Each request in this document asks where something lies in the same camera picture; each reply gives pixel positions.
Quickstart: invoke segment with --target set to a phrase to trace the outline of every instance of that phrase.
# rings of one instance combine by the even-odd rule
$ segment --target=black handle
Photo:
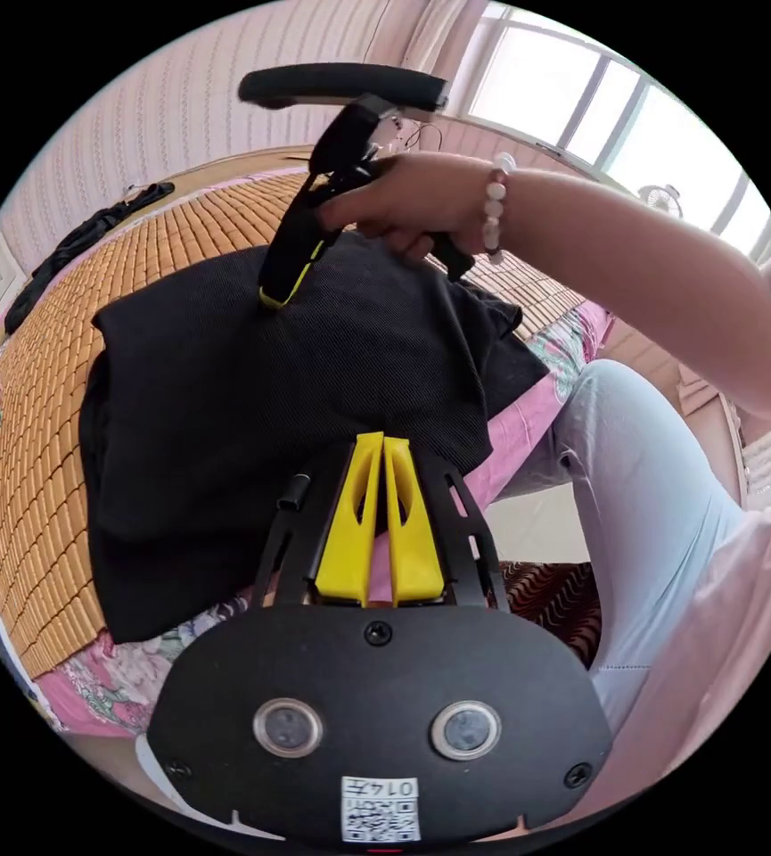
[[[432,254],[447,268],[447,278],[452,282],[462,279],[474,267],[474,257],[458,250],[447,232],[430,232],[430,238]]]

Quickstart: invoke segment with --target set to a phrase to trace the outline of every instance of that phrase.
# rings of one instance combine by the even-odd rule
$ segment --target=red patterned cloth
[[[599,593],[589,562],[502,562],[510,608],[553,633],[589,668],[602,635]]]

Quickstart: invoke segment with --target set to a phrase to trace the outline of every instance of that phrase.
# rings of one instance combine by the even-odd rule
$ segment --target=pink bedsheet
[[[528,457],[569,397],[584,366],[611,329],[611,316],[586,302],[534,336],[529,347],[549,374],[489,423],[493,454],[465,481],[481,509],[494,501]],[[377,541],[371,599],[390,599],[388,541]],[[179,654],[201,633],[244,612],[250,589],[161,637],[115,645],[103,632],[37,684],[62,724],[75,734],[133,737],[143,733],[162,684]]]

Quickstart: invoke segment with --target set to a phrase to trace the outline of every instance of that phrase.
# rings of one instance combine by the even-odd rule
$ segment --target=hand
[[[352,223],[368,238],[381,237],[399,255],[420,260],[432,250],[425,233],[450,233],[458,249],[483,252],[483,203],[490,166],[483,160],[437,152],[383,159],[385,172],[371,184],[323,204],[327,229]]]

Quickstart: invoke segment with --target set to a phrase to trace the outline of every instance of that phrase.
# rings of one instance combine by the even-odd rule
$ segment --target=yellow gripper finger
[[[381,432],[359,434],[316,574],[320,597],[367,606],[382,461]]]
[[[393,605],[435,600],[445,581],[409,441],[386,437],[383,447]]]

